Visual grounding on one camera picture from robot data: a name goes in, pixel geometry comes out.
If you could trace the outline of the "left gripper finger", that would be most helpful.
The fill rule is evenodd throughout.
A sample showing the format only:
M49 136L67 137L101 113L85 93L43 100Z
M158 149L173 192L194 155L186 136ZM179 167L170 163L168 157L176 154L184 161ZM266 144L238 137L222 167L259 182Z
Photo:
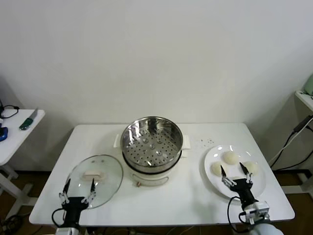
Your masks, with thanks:
M82 203L91 203L94 200L95 196L96 196L96 191L95 191L95 182L93 178L89 195L87 197L84 197L84 199L82 199Z
M69 198L67 196L69 185L70 185L70 178L67 179L66 184L65 184L65 186L63 188L63 191L59 193L59 198L61 200L61 204L62 205L65 205L65 204L69 203Z

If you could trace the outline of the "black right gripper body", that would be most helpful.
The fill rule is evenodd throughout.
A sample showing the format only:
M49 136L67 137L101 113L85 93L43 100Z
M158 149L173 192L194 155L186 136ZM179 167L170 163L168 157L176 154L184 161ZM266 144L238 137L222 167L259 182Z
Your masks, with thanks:
M236 179L234 182L236 185L231 186L231 191L236 192L239 195L242 205L251 205L256 202L256 199L251 192L253 183L250 181L247 182L244 178Z

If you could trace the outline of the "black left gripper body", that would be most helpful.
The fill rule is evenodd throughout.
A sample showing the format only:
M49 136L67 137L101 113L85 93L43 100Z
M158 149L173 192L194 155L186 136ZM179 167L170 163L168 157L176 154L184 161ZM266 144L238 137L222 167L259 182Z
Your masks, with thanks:
M79 228L80 215L87 209L87 203L84 202L84 197L70 197L69 203L62 205L62 209L66 214L61 228Z

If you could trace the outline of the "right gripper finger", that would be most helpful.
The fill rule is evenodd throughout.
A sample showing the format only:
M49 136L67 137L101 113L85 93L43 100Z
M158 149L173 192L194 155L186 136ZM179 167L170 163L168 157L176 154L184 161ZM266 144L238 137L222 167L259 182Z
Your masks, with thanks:
M235 182L227 177L226 172L225 172L225 170L224 170L222 165L220 165L220 168L221 168L222 182L228 188L235 186Z
M250 173L249 170L241 162L239 162L239 164L241 166L243 173L246 176L246 182L252 184L253 183L251 179L252 173Z

